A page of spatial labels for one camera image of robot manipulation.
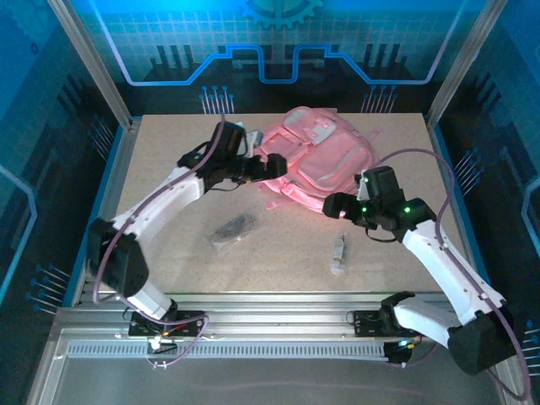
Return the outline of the grey metal lower tray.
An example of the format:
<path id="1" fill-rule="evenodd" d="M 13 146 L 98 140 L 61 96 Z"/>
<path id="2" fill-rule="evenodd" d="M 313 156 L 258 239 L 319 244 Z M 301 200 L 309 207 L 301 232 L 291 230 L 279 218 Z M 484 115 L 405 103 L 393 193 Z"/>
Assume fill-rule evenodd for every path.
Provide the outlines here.
<path id="1" fill-rule="evenodd" d="M 342 359 L 233 358 L 202 341 L 166 368 L 108 357 L 102 342 L 72 341 L 35 378 L 26 405 L 540 405 L 540 378 L 525 402 L 486 374 L 463 374 L 443 349 L 405 366 Z"/>

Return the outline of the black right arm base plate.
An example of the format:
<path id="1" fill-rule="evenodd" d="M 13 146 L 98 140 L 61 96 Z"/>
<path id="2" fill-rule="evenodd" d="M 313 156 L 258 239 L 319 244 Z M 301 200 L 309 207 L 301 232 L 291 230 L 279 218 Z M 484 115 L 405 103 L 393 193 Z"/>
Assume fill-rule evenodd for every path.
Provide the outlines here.
<path id="1" fill-rule="evenodd" d="M 346 322 L 354 328 L 357 338 L 414 338 L 419 333 L 410 329 L 391 330 L 380 318 L 378 310 L 351 310 Z"/>

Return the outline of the small controller board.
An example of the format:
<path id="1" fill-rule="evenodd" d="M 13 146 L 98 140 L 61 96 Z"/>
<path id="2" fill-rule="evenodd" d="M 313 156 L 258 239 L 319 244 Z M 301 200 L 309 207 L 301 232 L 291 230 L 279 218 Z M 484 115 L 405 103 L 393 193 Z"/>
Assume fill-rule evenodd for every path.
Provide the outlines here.
<path id="1" fill-rule="evenodd" d="M 412 340 L 400 339 L 395 342 L 384 343 L 384 355 L 387 358 L 387 363 L 402 367 L 406 364 L 413 355 L 416 343 Z"/>
<path id="2" fill-rule="evenodd" d="M 148 339 L 148 355 L 175 354 L 178 345 L 173 339 L 155 336 Z"/>

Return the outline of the pink student backpack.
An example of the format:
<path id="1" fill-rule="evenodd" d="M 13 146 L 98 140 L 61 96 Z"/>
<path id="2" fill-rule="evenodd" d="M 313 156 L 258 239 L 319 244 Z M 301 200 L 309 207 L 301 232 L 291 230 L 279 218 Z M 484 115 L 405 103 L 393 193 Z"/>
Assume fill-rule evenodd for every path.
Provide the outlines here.
<path id="1" fill-rule="evenodd" d="M 262 183 L 278 195 L 266 209 L 296 203 L 321 213 L 329 195 L 356 194 L 354 177 L 376 162 L 371 142 L 381 132 L 360 133 L 335 108 L 300 106 L 285 113 L 262 131 L 256 150 L 263 160 L 279 154 L 287 162 L 286 175 Z"/>

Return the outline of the small glue stick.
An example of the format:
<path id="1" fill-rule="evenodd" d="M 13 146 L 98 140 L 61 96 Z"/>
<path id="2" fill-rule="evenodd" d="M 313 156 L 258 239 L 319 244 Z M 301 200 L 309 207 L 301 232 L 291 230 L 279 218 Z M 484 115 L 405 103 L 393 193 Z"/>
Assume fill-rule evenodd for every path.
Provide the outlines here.
<path id="1" fill-rule="evenodd" d="M 345 273 L 346 268 L 346 238 L 345 234 L 340 234 L 334 241 L 332 248 L 332 259 L 330 262 L 330 271 L 336 276 L 341 276 Z"/>

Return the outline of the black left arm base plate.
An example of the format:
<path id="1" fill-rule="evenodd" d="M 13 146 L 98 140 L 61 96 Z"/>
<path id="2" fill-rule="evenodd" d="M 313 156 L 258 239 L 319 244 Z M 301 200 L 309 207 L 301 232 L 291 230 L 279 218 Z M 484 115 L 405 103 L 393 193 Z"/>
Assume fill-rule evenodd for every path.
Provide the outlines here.
<path id="1" fill-rule="evenodd" d="M 150 321 L 138 312 L 131 314 L 128 326 L 129 337 L 189 337 L 194 338 L 203 326 L 203 311 L 179 310 L 165 318 L 165 322 L 171 325 L 158 323 L 156 320 Z"/>

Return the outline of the aluminium frame post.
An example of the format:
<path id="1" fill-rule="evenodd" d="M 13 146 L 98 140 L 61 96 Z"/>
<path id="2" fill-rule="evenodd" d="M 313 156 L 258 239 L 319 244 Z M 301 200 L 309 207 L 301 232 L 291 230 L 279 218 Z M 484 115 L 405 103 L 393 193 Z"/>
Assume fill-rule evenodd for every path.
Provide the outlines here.
<path id="1" fill-rule="evenodd" d="M 69 0 L 46 0 L 56 15 L 67 37 L 90 73 L 105 102 L 119 125 L 124 129 L 132 126 L 132 115 L 109 74 L 94 42 Z"/>
<path id="2" fill-rule="evenodd" d="M 429 108 L 426 116 L 428 130 L 435 129 L 507 3 L 508 0 L 486 0 Z"/>

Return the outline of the clear bag of black pens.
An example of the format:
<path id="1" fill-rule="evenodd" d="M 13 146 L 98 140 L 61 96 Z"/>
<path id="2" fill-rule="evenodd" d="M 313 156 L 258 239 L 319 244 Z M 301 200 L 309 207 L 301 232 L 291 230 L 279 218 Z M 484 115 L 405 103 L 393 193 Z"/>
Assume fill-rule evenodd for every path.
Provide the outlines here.
<path id="1" fill-rule="evenodd" d="M 258 227 L 258 218 L 250 213 L 243 213 L 219 226 L 208 236 L 208 241 L 216 249 L 224 250 L 238 243 Z"/>

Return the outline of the aluminium front rail beam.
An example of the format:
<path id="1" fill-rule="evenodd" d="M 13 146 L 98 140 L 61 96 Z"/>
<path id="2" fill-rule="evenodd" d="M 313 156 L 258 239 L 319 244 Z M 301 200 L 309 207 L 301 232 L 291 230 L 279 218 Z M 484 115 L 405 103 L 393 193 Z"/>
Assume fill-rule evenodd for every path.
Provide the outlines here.
<path id="1" fill-rule="evenodd" d="M 222 293 L 173 294 L 184 311 L 204 311 L 208 340 L 316 340 L 354 338 L 346 314 L 375 311 L 388 293 Z M 112 339 L 127 335 L 126 306 L 119 301 L 94 305 L 83 293 L 74 307 L 57 311 L 53 326 L 72 335 Z"/>

